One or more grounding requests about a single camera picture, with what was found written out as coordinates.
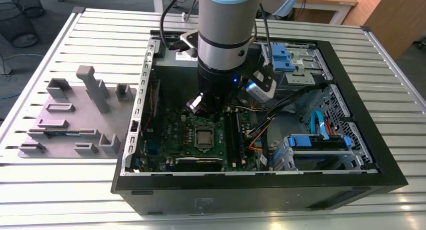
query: black cable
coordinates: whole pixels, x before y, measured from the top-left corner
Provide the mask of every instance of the black cable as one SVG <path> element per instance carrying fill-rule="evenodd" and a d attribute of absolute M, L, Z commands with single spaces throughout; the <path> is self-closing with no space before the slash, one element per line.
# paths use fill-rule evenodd
<path fill-rule="evenodd" d="M 297 15 L 297 17 L 293 19 L 295 21 L 301 17 L 301 15 L 303 15 L 303 13 L 304 13 L 304 9 L 305 9 L 305 0 L 303 0 L 301 7 L 300 7 L 300 10 L 299 10 L 299 15 Z"/>
<path fill-rule="evenodd" d="M 164 37 L 164 18 L 165 18 L 168 11 L 172 8 L 173 4 L 176 3 L 176 1 L 177 0 L 170 1 L 165 10 L 162 11 L 161 18 L 160 18 L 160 37 L 161 37 L 161 42 L 162 42 L 162 45 L 165 46 L 165 48 L 168 48 L 168 44 L 166 44 L 165 37 Z"/>
<path fill-rule="evenodd" d="M 193 0 L 190 9 L 189 9 L 186 17 L 184 19 L 185 22 L 188 22 L 188 19 L 189 19 L 189 16 L 190 16 L 190 12 L 192 12 L 192 10 L 194 9 L 194 6 L 196 6 L 196 2 L 197 2 L 197 0 Z"/>
<path fill-rule="evenodd" d="M 267 48 L 268 48 L 268 60 L 269 60 L 269 64 L 271 64 L 271 63 L 272 63 L 272 45 L 271 45 L 271 39 L 269 39 L 269 35 L 268 35 L 268 27 L 267 27 L 265 13 L 264 13 L 264 9 L 263 9 L 261 3 L 260 3 L 260 5 L 259 5 L 259 7 L 260 7 L 260 12 L 261 12 L 261 17 L 263 17 L 263 23 L 264 23 L 265 42 L 267 42 Z"/>
<path fill-rule="evenodd" d="M 261 143 L 261 155 L 265 158 L 265 165 L 260 167 L 260 171 L 268 171 L 268 146 L 267 146 L 267 129 L 263 131 L 260 135 L 260 143 Z"/>
<path fill-rule="evenodd" d="M 256 39 L 257 37 L 257 24 L 255 23 L 255 19 L 253 19 L 253 38 Z"/>
<path fill-rule="evenodd" d="M 289 95 L 287 98 L 277 101 L 277 103 L 273 105 L 273 107 L 268 110 L 265 113 L 265 116 L 271 116 L 276 110 L 281 109 L 291 103 L 296 101 L 296 99 L 305 93 L 308 93 L 312 90 L 323 89 L 328 86 L 327 83 L 320 83 L 312 86 L 305 86 L 301 89 L 299 89 L 292 95 Z"/>
<path fill-rule="evenodd" d="M 301 89 L 299 89 L 293 94 L 291 94 L 288 97 L 279 100 L 277 103 L 273 105 L 273 107 L 265 113 L 263 121 L 257 124 L 257 127 L 255 127 L 251 130 L 249 134 L 263 129 L 265 124 L 271 121 L 272 117 L 275 116 L 275 112 L 280 110 L 283 107 L 285 107 L 287 105 L 292 104 L 303 94 L 308 93 L 312 90 L 324 89 L 327 86 L 328 86 L 328 83 L 320 83 L 317 85 L 305 86 Z"/>
<path fill-rule="evenodd" d="M 13 70 L 9 72 L 9 74 L 5 73 L 5 65 L 3 65 L 3 58 L 2 58 L 2 54 L 0 53 L 0 57 L 1 57 L 1 63 L 2 63 L 2 73 L 3 73 L 3 76 L 6 78 L 10 78 L 12 75 L 13 75 Z"/>

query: sticker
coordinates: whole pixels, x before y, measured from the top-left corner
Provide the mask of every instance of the sticker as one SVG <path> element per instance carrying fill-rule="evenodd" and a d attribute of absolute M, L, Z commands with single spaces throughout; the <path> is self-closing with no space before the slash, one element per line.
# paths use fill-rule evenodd
<path fill-rule="evenodd" d="M 303 65 L 303 61 L 299 60 L 299 59 L 292 59 L 291 62 L 292 62 L 292 64 L 300 64 L 300 65 Z"/>
<path fill-rule="evenodd" d="M 176 60 L 185 60 L 185 61 L 197 61 L 197 58 L 192 58 L 186 52 L 176 52 Z"/>
<path fill-rule="evenodd" d="M 213 198 L 193 199 L 193 208 L 196 210 L 208 210 L 213 206 Z"/>
<path fill-rule="evenodd" d="M 349 3 L 349 2 L 339 2 L 339 4 L 353 5 L 353 3 Z"/>
<path fill-rule="evenodd" d="M 260 156 L 260 162 L 263 163 L 263 165 L 267 164 L 267 159 L 265 159 L 265 157 L 263 156 L 263 154 L 261 154 L 261 156 Z"/>

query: gray plastic block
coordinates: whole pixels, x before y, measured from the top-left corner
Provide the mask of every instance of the gray plastic block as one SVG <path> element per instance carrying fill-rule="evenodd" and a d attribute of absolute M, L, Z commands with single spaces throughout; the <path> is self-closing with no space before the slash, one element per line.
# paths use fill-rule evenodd
<path fill-rule="evenodd" d="M 109 98 L 109 93 L 108 93 L 108 89 L 105 87 L 105 82 L 101 79 L 97 79 L 96 83 L 97 83 L 97 87 L 98 87 L 98 90 L 100 90 L 104 98 L 105 99 Z"/>
<path fill-rule="evenodd" d="M 109 98 L 105 99 L 109 106 L 109 112 L 98 114 L 96 105 L 85 92 L 85 86 L 73 86 L 72 90 L 64 91 L 66 98 L 53 99 L 48 97 L 33 126 L 26 131 L 28 138 L 24 143 L 34 140 L 46 149 L 40 153 L 26 154 L 18 152 L 21 158 L 90 158 L 90 159 L 114 159 L 116 154 L 104 153 L 98 147 L 100 135 L 104 134 L 109 140 L 116 134 L 122 143 L 128 129 L 129 118 L 132 115 L 133 102 L 118 102 L 114 97 L 116 86 L 106 87 Z M 136 89 L 130 88 L 132 95 L 136 96 Z M 70 104 L 74 107 L 73 112 L 52 112 L 46 110 L 49 104 Z M 38 120 L 65 119 L 66 128 L 40 128 Z M 97 154 L 80 155 L 74 150 L 74 143 L 92 143 L 97 148 Z"/>
<path fill-rule="evenodd" d="M 100 113 L 108 113 L 109 106 L 105 101 L 105 97 L 102 91 L 98 88 L 98 84 L 96 83 L 96 79 L 93 77 L 94 69 L 92 66 L 80 65 L 76 76 L 82 80 L 88 95 L 97 107 Z"/>
<path fill-rule="evenodd" d="M 50 113 L 53 113 L 53 112 L 73 112 L 74 107 L 69 103 L 56 103 L 56 104 L 48 104 L 45 106 L 45 110 Z"/>
<path fill-rule="evenodd" d="M 128 84 L 117 84 L 117 87 L 114 88 L 114 94 L 120 102 L 133 101 L 133 94 Z"/>
<path fill-rule="evenodd" d="M 80 137 L 84 139 L 98 139 L 100 133 L 97 129 L 80 129 Z"/>
<path fill-rule="evenodd" d="M 40 128 L 66 128 L 68 122 L 64 119 L 40 119 L 37 126 Z"/>
<path fill-rule="evenodd" d="M 22 143 L 18 146 L 18 149 L 25 154 L 42 154 L 45 151 L 45 147 L 37 141 L 30 141 L 30 142 Z"/>
<path fill-rule="evenodd" d="M 34 140 L 37 140 L 37 139 L 48 139 L 49 138 L 49 136 L 45 133 L 42 133 L 42 132 L 32 132 L 30 129 L 26 131 L 26 135 Z"/>
<path fill-rule="evenodd" d="M 64 90 L 70 89 L 68 81 L 65 79 L 50 79 L 46 84 L 46 92 L 52 96 L 53 99 L 66 98 Z"/>
<path fill-rule="evenodd" d="M 104 134 L 100 136 L 98 147 L 101 148 L 105 154 L 108 155 L 117 154 L 120 150 L 120 144 L 121 142 L 116 135 L 112 135 L 110 142 L 106 139 L 106 136 Z"/>
<path fill-rule="evenodd" d="M 98 152 L 93 143 L 74 143 L 73 150 L 80 155 L 94 155 Z"/>

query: motherboard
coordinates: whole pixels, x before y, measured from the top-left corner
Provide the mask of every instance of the motherboard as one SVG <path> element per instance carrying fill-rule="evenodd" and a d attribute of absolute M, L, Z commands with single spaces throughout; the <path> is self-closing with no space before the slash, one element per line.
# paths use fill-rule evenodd
<path fill-rule="evenodd" d="M 194 116 L 185 109 L 165 109 L 160 126 L 160 137 L 144 138 L 140 144 L 141 157 L 136 160 L 140 171 L 255 169 L 255 154 L 247 154 L 244 144 L 244 133 L 251 128 L 245 110 L 228 108 L 213 120 Z"/>

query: orange wire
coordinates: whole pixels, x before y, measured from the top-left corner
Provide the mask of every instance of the orange wire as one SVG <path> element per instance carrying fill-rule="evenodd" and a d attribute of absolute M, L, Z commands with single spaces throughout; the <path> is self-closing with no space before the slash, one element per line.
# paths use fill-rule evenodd
<path fill-rule="evenodd" d="M 253 110 L 260 110 L 260 109 L 261 109 L 261 108 L 259 108 L 259 107 L 255 106 L 253 99 L 251 99 L 251 108 L 252 108 Z"/>
<path fill-rule="evenodd" d="M 267 126 L 264 127 L 264 129 L 261 129 L 260 133 L 256 135 L 255 139 L 252 140 L 251 144 L 248 145 L 248 149 L 249 150 L 260 150 L 259 148 L 253 148 L 253 142 L 257 140 L 257 138 L 260 137 L 261 133 L 265 131 L 267 127 L 269 126 L 271 122 L 267 124 Z"/>

